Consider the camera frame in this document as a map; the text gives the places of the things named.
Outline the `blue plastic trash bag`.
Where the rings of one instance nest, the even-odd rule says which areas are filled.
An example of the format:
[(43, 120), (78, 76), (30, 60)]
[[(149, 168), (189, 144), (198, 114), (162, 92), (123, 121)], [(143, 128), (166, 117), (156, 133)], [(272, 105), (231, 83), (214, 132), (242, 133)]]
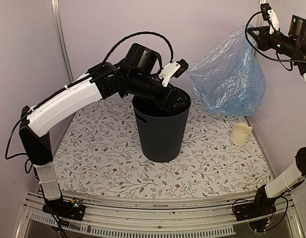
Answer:
[(192, 88), (207, 112), (235, 117), (257, 112), (266, 79), (253, 56), (254, 43), (245, 27), (239, 27), (189, 67)]

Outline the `dark grey trash bin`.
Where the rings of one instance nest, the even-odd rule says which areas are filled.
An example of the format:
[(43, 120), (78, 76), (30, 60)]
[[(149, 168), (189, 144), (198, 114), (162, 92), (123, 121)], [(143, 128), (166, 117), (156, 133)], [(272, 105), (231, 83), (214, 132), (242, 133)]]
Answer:
[(181, 150), (191, 98), (180, 88), (176, 91), (180, 108), (170, 112), (149, 99), (134, 96), (132, 100), (142, 152), (153, 162), (172, 161)]

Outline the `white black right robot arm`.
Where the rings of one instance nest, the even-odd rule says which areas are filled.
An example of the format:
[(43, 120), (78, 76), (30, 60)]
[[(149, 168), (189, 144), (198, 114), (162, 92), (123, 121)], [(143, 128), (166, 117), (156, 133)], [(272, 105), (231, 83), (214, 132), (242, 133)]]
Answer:
[(265, 25), (246, 24), (246, 39), (266, 76), (265, 97), (249, 117), (272, 180), (256, 192), (251, 212), (261, 216), (306, 178), (306, 19), (292, 16), (282, 33), (276, 13), (259, 11)]

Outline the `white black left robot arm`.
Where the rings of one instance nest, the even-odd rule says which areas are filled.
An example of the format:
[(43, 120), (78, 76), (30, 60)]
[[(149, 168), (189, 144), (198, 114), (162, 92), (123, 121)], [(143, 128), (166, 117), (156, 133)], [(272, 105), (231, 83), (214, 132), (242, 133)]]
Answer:
[(53, 166), (50, 130), (78, 110), (118, 94), (133, 95), (134, 107), (148, 114), (174, 116), (186, 111), (190, 97), (173, 86), (170, 79), (188, 69), (184, 60), (171, 59), (163, 65), (158, 52), (134, 43), (117, 63), (104, 59), (78, 79), (32, 107), (24, 106), (13, 127), (24, 147), (24, 155), (38, 176), (46, 204), (64, 215), (68, 204), (63, 200)]

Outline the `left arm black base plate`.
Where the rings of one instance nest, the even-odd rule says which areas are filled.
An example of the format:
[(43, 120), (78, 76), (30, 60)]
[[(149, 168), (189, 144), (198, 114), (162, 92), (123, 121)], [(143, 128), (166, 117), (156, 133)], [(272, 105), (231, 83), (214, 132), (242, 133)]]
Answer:
[(73, 198), (70, 201), (64, 201), (63, 198), (57, 200), (46, 200), (42, 211), (57, 217), (67, 218), (76, 221), (82, 221), (86, 206), (82, 205), (79, 199)]

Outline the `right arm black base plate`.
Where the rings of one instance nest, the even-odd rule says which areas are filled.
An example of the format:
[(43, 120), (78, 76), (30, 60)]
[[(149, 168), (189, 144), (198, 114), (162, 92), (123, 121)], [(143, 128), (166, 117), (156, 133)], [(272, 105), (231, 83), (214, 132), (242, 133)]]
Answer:
[(235, 214), (237, 221), (244, 221), (258, 218), (266, 215), (272, 215), (276, 212), (274, 204), (258, 204), (253, 201), (247, 203), (234, 203), (232, 212)]

